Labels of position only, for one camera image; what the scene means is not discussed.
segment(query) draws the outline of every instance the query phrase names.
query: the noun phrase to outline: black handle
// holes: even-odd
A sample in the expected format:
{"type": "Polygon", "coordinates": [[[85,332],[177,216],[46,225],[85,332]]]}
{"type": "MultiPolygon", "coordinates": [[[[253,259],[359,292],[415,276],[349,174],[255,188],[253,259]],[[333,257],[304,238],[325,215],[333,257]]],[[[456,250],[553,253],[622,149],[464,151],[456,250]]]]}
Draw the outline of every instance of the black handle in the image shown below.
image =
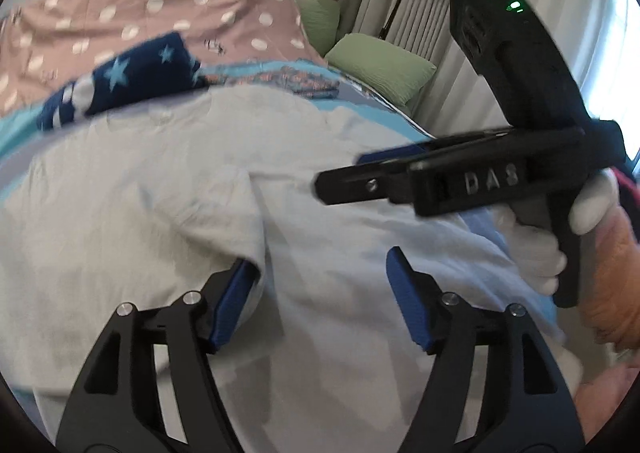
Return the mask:
{"type": "Polygon", "coordinates": [[[579,192],[580,188],[576,188],[546,196],[551,230],[558,239],[560,251],[567,258],[566,267],[558,276],[558,291],[554,294],[554,303],[560,308],[578,305],[580,293],[580,237],[569,226],[569,211],[579,192]]]}

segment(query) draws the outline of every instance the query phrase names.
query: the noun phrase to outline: white glove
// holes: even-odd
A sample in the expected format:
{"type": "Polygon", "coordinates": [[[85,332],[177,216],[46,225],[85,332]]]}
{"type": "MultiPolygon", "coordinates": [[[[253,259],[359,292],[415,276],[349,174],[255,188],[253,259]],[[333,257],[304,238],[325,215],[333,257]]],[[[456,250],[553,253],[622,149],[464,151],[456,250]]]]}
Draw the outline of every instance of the white glove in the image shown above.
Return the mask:
{"type": "MultiPolygon", "coordinates": [[[[618,205],[618,181],[610,169],[587,181],[569,213],[569,225],[579,236],[604,223],[618,205]]],[[[543,295],[558,289],[558,274],[566,267],[566,256],[558,249],[558,239],[545,229],[523,226],[506,205],[494,206],[494,222],[504,235],[511,258],[522,278],[543,295]]]]}

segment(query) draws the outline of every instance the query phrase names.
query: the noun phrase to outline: blue gripper pad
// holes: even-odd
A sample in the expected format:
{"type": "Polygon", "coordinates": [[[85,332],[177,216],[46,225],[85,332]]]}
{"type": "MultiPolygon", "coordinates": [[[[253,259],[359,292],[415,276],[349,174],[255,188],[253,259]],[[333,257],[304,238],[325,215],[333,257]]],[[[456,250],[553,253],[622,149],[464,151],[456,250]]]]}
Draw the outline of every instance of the blue gripper pad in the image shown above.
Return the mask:
{"type": "Polygon", "coordinates": [[[417,144],[410,144],[409,146],[402,146],[399,148],[385,149],[374,153],[366,153],[360,155],[357,164],[369,164],[372,162],[380,162],[381,160],[390,160],[393,158],[409,158],[427,153],[426,150],[418,146],[417,144]]]}
{"type": "Polygon", "coordinates": [[[412,282],[413,270],[398,247],[386,253],[386,277],[404,317],[412,340],[423,350],[433,344],[429,309],[422,303],[412,282]]]}
{"type": "Polygon", "coordinates": [[[243,260],[229,279],[226,290],[214,309],[213,328],[209,341],[216,349],[226,345],[231,339],[238,325],[242,308],[259,276],[258,268],[250,261],[243,260]]]}

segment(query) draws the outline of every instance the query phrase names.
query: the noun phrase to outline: green pillow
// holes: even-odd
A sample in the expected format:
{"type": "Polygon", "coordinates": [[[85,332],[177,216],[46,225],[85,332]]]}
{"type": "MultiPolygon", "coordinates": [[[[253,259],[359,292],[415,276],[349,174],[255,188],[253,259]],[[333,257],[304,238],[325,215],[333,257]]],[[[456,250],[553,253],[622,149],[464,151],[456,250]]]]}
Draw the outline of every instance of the green pillow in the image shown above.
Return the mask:
{"type": "Polygon", "coordinates": [[[426,59],[364,34],[342,38],[326,60],[375,88],[396,106],[406,105],[436,72],[426,59]]]}
{"type": "Polygon", "coordinates": [[[340,22],[340,4],[335,0],[296,0],[306,37],[324,57],[335,45],[340,22]]]}

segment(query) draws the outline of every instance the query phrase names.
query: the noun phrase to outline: screw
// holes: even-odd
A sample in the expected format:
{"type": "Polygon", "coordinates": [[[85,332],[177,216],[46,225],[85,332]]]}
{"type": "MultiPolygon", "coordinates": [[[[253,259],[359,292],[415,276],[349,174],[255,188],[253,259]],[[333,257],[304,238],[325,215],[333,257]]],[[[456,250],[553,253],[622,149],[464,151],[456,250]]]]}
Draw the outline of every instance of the screw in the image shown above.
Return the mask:
{"type": "Polygon", "coordinates": [[[453,306],[457,305],[458,303],[460,303],[460,296],[458,296],[458,294],[455,294],[453,292],[445,292],[442,295],[442,302],[447,307],[453,307],[453,306]]]}
{"type": "Polygon", "coordinates": [[[372,178],[369,182],[367,182],[365,187],[369,193],[375,193],[378,190],[378,181],[372,178]]]}
{"type": "Polygon", "coordinates": [[[131,303],[121,303],[116,309],[118,316],[128,316],[133,312],[133,305],[131,303]]]}
{"type": "Polygon", "coordinates": [[[182,296],[182,301],[184,301],[187,305],[196,305],[202,299],[202,294],[197,290],[191,290],[184,296],[182,296]]]}
{"type": "Polygon", "coordinates": [[[516,318],[521,318],[524,314],[527,313],[527,309],[524,308],[520,303],[512,303],[509,305],[509,312],[512,316],[516,318]]]}

